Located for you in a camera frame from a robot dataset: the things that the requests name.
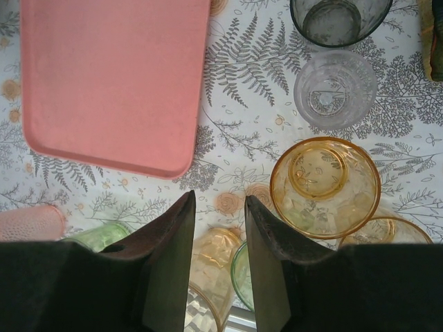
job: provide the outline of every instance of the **drinking glass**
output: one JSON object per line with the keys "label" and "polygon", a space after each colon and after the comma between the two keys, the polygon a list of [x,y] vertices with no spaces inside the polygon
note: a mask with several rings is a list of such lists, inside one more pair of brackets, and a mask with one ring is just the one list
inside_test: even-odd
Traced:
{"label": "drinking glass", "polygon": [[230,268],[234,290],[244,305],[254,311],[254,300],[252,295],[251,269],[249,268],[248,246],[244,242],[237,250]]}
{"label": "drinking glass", "polygon": [[319,53],[297,75],[293,90],[300,115],[320,129],[355,125],[371,110],[377,78],[369,62],[348,50]]}
{"label": "drinking glass", "polygon": [[292,21],[310,42],[328,48],[355,44],[378,28],[392,0],[291,0]]}
{"label": "drinking glass", "polygon": [[222,332],[234,301],[230,266],[240,240],[212,228],[194,241],[184,332]]}
{"label": "drinking glass", "polygon": [[385,206],[379,206],[362,228],[343,237],[338,246],[365,243],[432,243],[432,239],[414,223]]}
{"label": "drinking glass", "polygon": [[375,213],[379,173],[369,155],[340,138],[315,137],[286,151],[271,175],[280,218],[307,237],[337,239]]}
{"label": "drinking glass", "polygon": [[94,252],[100,252],[107,246],[124,239],[131,232],[121,223],[108,223],[92,230],[85,230],[63,241],[74,241]]}
{"label": "drinking glass", "polygon": [[63,235],[65,218],[52,205],[0,213],[0,241],[50,241]]}

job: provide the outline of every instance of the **tablecloth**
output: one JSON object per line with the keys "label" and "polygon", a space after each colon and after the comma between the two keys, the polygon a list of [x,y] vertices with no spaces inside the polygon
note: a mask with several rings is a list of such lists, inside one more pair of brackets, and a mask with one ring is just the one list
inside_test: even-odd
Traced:
{"label": "tablecloth", "polygon": [[254,194],[272,208],[269,180],[279,156],[303,139],[331,135],[368,151],[382,199],[442,242],[443,85],[424,76],[415,0],[394,0],[382,25],[354,48],[373,66],[379,88],[368,116],[339,131],[309,126],[294,105],[297,72],[315,53],[294,28],[287,0],[214,0],[212,14],[195,159],[185,176],[165,181],[28,148],[19,3],[0,0],[0,210],[56,205],[67,217],[67,235],[110,221],[135,230],[195,190],[195,236],[221,226],[244,238],[244,197]]}

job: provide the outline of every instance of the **dark glass cup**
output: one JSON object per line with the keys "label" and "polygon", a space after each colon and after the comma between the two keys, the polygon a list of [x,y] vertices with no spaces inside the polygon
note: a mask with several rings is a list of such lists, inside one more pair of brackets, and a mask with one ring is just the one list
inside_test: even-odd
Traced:
{"label": "dark glass cup", "polygon": [[365,39],[381,24],[392,0],[291,0],[292,21],[315,45],[342,48]]}

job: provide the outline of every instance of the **pink textured cup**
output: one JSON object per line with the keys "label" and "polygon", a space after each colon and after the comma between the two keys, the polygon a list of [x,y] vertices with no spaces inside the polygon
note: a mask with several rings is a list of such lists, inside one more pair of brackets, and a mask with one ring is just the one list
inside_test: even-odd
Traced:
{"label": "pink textured cup", "polygon": [[58,240],[64,224],[63,214],[52,205],[0,212],[0,241]]}

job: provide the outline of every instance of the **floral tablecloth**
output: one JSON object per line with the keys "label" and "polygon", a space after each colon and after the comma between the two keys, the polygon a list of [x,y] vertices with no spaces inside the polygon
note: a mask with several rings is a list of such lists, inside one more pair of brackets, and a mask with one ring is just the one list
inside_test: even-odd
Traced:
{"label": "floral tablecloth", "polygon": [[195,190],[196,236],[221,226],[244,237],[244,197],[272,208],[269,179],[282,152],[332,135],[369,151],[382,199],[441,242],[443,85],[424,78],[415,0],[394,0],[383,24],[353,50],[371,63],[379,88],[368,116],[340,131],[320,131],[298,115],[293,86],[313,53],[288,3],[213,1],[195,161],[182,178],[164,181],[29,150],[21,132],[19,4],[0,0],[0,210],[54,204],[67,217],[67,234],[109,221],[137,229]]}

